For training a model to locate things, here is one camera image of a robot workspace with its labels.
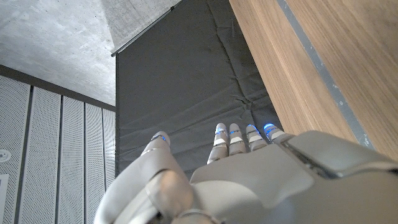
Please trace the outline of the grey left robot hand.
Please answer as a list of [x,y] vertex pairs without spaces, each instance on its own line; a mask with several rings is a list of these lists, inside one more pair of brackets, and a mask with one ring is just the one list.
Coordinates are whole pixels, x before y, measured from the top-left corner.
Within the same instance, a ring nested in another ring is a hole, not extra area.
[[396,223],[397,162],[331,134],[218,124],[187,177],[156,133],[103,196],[95,223]]

